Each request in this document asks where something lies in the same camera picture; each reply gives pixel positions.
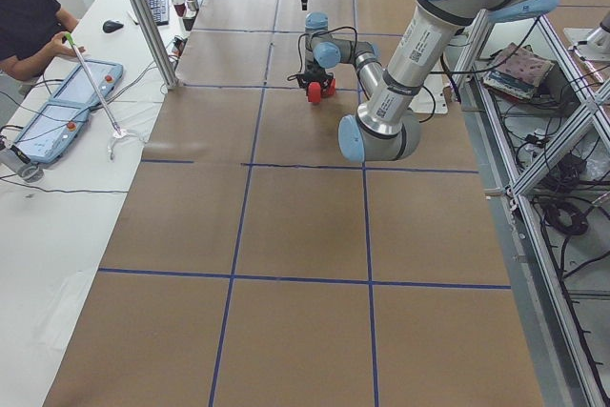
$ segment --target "person's hand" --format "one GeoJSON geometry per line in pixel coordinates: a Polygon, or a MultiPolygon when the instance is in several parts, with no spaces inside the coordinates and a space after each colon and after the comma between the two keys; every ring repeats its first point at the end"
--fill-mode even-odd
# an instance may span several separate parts
{"type": "MultiPolygon", "coordinates": [[[[53,38],[49,42],[52,53],[55,56],[61,54],[63,56],[76,57],[76,53],[70,47],[70,44],[64,45],[64,39],[66,38],[66,34],[67,34],[66,31],[62,31],[62,32],[58,32],[56,35],[53,36],[53,38]]],[[[78,50],[80,52],[84,52],[85,47],[78,47],[78,50]]]]}

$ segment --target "computer mouse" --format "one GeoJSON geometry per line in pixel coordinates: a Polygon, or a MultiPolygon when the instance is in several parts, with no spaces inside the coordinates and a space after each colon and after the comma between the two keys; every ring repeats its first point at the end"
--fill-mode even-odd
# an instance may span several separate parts
{"type": "Polygon", "coordinates": [[[111,33],[114,31],[118,31],[122,27],[123,27],[123,23],[121,23],[120,21],[114,21],[112,19],[109,19],[102,26],[102,31],[104,31],[105,33],[111,33]]]}

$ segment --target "person's arm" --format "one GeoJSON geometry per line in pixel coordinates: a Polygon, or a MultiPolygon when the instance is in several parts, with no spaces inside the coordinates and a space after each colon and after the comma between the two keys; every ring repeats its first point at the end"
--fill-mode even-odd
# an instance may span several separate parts
{"type": "Polygon", "coordinates": [[[57,21],[59,21],[68,32],[74,32],[74,28],[78,26],[78,19],[76,19],[69,11],[67,11],[63,7],[57,11],[55,17],[57,18],[57,21]]]}
{"type": "Polygon", "coordinates": [[[27,59],[19,60],[17,56],[11,56],[0,61],[0,70],[15,80],[26,81],[42,73],[55,56],[75,57],[76,53],[62,42],[65,34],[64,31],[58,32],[39,52],[27,59]]]}

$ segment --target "white desk surface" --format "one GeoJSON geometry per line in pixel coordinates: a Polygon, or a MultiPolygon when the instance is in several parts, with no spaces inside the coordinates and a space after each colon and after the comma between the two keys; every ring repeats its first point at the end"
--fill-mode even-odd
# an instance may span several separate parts
{"type": "MultiPolygon", "coordinates": [[[[86,47],[86,58],[123,64],[124,75],[115,92],[153,61],[139,26],[126,13],[129,8],[129,0],[95,0],[72,34],[86,47]],[[106,34],[101,28],[107,19],[119,20],[125,27],[106,34]]],[[[188,34],[173,11],[170,25],[159,31],[165,44],[175,35],[188,34]]],[[[75,65],[75,60],[56,58],[45,76],[64,78],[75,65]]],[[[148,139],[165,92],[161,75],[153,69],[111,104],[112,112],[122,128],[148,139]]],[[[36,88],[22,106],[37,110],[48,97],[44,86],[36,88]]],[[[11,124],[23,125],[32,116],[19,109],[11,124]]],[[[34,185],[47,190],[125,192],[143,144],[133,138],[122,140],[110,161],[111,136],[106,114],[93,113],[66,154],[34,185]]],[[[0,176],[8,174],[0,166],[0,176]]],[[[18,177],[12,180],[23,183],[18,177]]],[[[0,405],[42,405],[124,199],[124,193],[42,193],[0,182],[0,405]]]]}

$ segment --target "black shirt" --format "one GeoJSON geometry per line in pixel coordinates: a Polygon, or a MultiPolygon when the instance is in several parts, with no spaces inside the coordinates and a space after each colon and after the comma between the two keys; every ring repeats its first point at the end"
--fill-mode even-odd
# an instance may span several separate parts
{"type": "Polygon", "coordinates": [[[0,0],[0,61],[39,52],[64,29],[55,17],[59,9],[56,0],[0,0]]]}

